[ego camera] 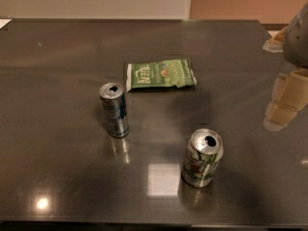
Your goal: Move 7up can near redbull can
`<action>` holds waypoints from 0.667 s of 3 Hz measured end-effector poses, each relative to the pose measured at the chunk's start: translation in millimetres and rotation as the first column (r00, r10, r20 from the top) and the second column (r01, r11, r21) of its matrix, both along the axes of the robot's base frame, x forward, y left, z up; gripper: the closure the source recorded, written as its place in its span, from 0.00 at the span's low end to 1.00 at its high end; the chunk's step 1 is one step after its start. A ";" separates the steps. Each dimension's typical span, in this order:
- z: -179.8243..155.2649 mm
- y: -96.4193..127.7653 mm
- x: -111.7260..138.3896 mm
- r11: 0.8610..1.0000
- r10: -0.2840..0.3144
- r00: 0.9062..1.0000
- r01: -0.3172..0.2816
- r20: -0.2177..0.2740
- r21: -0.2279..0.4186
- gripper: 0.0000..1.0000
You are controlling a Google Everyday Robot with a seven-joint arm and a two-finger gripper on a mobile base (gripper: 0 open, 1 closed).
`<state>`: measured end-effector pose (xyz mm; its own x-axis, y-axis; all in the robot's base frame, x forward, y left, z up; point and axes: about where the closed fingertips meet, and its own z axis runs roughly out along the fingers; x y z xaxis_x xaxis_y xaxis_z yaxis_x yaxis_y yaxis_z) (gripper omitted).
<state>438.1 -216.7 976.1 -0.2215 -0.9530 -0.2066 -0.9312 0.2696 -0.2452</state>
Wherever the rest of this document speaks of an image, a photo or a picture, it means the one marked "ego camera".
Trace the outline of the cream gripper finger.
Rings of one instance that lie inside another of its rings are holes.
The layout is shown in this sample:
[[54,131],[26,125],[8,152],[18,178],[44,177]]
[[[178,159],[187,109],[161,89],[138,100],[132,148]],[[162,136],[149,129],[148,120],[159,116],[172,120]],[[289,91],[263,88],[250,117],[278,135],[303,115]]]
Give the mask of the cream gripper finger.
[[264,127],[280,131],[308,104],[308,69],[297,68],[275,80],[271,101],[265,113]]
[[263,49],[270,53],[282,53],[286,32],[286,27],[284,27],[280,31],[271,32],[271,38],[265,42],[265,44],[263,45]]

